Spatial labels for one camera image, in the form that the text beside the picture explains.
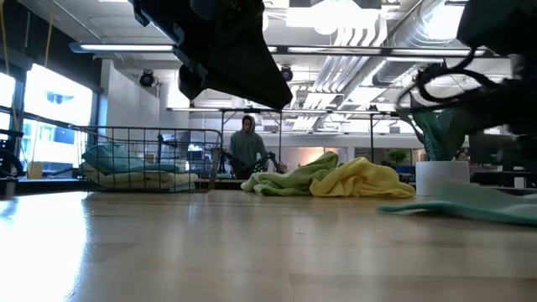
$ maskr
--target desk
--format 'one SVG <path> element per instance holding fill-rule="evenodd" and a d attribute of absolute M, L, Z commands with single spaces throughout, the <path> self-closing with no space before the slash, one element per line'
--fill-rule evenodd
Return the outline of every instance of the desk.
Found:
<path fill-rule="evenodd" d="M 415 177 L 415 174 L 411 174 L 411 173 L 398 173 L 398 175 L 399 175 L 399 181 L 404 182 L 405 184 L 409 184 L 410 179 L 413 176 Z"/>
<path fill-rule="evenodd" d="M 219 190 L 21 197 L 0 202 L 0 297 L 537 301 L 534 228 L 376 212 L 408 202 Z"/>
<path fill-rule="evenodd" d="M 472 174 L 472 183 L 513 188 L 515 178 L 524 178 L 524 187 L 532 187 L 532 181 L 528 180 L 535 177 L 537 175 L 527 171 L 476 171 Z"/>

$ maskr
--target window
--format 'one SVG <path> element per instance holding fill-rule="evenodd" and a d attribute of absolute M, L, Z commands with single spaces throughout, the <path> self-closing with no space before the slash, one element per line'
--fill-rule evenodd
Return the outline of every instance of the window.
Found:
<path fill-rule="evenodd" d="M 86 135 L 71 129 L 24 119 L 20 160 L 24 169 L 32 161 L 43 163 L 43 172 L 78 168 Z"/>
<path fill-rule="evenodd" d="M 0 106 L 11 107 L 13 93 L 15 92 L 15 79 L 0 73 Z M 5 112 L 0 113 L 0 129 L 9 130 L 11 116 Z M 5 134 L 0 134 L 0 139 L 8 139 Z"/>
<path fill-rule="evenodd" d="M 15 79 L 0 73 L 0 106 L 11 107 L 14 92 Z"/>
<path fill-rule="evenodd" d="M 40 65 L 27 74 L 24 110 L 40 117 L 87 126 L 91 118 L 93 92 Z M 85 135 L 69 128 L 24 119 L 20 159 L 42 162 L 45 174 L 77 168 L 85 150 Z"/>
<path fill-rule="evenodd" d="M 27 74 L 24 110 L 41 117 L 87 126 L 93 93 L 89 88 L 34 64 Z"/>

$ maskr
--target light blue blanket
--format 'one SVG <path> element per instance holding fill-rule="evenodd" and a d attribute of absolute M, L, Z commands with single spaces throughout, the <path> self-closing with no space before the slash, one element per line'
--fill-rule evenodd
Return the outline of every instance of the light blue blanket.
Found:
<path fill-rule="evenodd" d="M 436 211 L 470 219 L 537 227 L 536 199 L 475 185 L 445 184 L 438 188 L 431 200 L 405 206 L 380 206 L 378 211 Z"/>
<path fill-rule="evenodd" d="M 116 143 L 104 143 L 90 147 L 82 159 L 103 174 L 131 173 L 143 171 L 164 171 L 182 173 L 174 164 L 148 164 L 136 154 L 127 152 Z"/>

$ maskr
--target hoodie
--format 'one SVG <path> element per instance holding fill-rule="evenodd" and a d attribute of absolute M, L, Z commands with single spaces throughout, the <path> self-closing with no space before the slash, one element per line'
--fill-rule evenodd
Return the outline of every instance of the hoodie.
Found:
<path fill-rule="evenodd" d="M 246 133 L 243 129 L 235 132 L 229 145 L 229 153 L 245 163 L 247 167 L 252 167 L 258 161 L 258 154 L 263 157 L 267 151 L 263 139 L 255 133 L 255 121 L 251 117 L 244 117 L 246 118 L 252 121 L 252 131 Z"/>

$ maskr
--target green cloth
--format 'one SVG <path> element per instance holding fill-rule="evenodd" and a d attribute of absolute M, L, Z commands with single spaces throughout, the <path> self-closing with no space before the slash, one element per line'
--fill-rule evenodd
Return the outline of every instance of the green cloth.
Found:
<path fill-rule="evenodd" d="M 323 180 L 338 163 L 337 154 L 326 152 L 316 161 L 287 174 L 254 173 L 247 182 L 241 184 L 241 188 L 247 192 L 255 191 L 259 195 L 311 195 L 312 180 Z"/>
<path fill-rule="evenodd" d="M 405 206 L 380 206 L 378 211 L 434 211 L 452 216 L 537 227 L 537 200 L 508 195 L 476 185 L 444 184 L 433 201 Z"/>

